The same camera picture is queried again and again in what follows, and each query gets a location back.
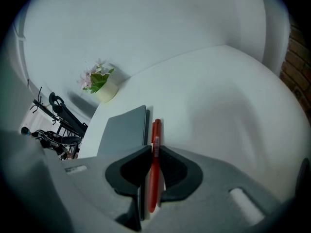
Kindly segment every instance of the green leaves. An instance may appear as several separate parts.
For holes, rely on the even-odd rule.
[[[91,80],[93,83],[97,83],[103,80],[103,77],[100,73],[92,73]]]
[[[93,94],[94,92],[97,92],[100,88],[98,88],[97,86],[92,86],[91,88],[89,88],[91,90],[91,94]]]
[[[108,71],[109,74],[111,74],[115,69],[112,68]],[[107,79],[109,78],[109,74],[101,75],[100,73],[92,73],[90,75],[91,81],[92,81],[92,87],[90,88],[84,88],[84,90],[90,90],[91,93],[98,92],[100,88],[107,82]]]

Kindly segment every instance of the potted plant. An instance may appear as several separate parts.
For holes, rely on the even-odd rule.
[[[84,91],[90,90],[91,93],[96,93],[98,99],[102,102],[110,101],[118,92],[118,87],[108,78],[115,69],[106,61],[100,59],[92,69],[80,75],[78,83]]]

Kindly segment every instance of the brick wall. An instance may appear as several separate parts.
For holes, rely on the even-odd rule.
[[[311,55],[292,17],[290,24],[291,33],[280,78],[294,93],[311,124]]]

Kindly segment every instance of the gray surface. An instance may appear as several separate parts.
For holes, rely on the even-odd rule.
[[[116,154],[144,144],[146,105],[108,119],[97,156]]]
[[[198,164],[203,171],[203,181],[184,201],[162,203],[146,232],[234,233],[249,229],[249,223],[229,195],[229,191],[237,187],[266,216],[279,206],[271,193],[229,163],[168,148]]]
[[[5,180],[44,225],[55,232],[64,225],[67,232],[132,232],[115,222],[115,218],[129,210],[132,199],[116,194],[104,173],[111,163],[142,147],[105,157],[61,162],[54,151],[42,150],[29,137],[0,132],[0,143],[4,147],[0,160]],[[234,166],[185,150],[169,149],[197,163],[202,169],[203,181],[185,200],[162,203],[143,232],[248,230],[250,225],[229,195],[229,191],[237,187],[266,216],[279,206],[268,191]],[[77,166],[86,168],[72,174],[65,170]]]
[[[0,82],[2,87],[9,87],[0,92],[0,129],[20,132],[34,97],[19,80],[4,52],[0,52]]]

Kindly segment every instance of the red pen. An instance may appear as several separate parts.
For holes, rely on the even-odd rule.
[[[148,209],[149,212],[154,212],[156,208],[157,202],[157,190],[159,183],[159,173],[160,173],[160,165],[159,165],[159,149],[160,149],[160,141],[161,138],[161,120],[156,119],[152,124],[152,135],[151,135],[151,143],[152,146],[152,163],[150,169],[150,178],[149,178],[149,191],[148,191]]]

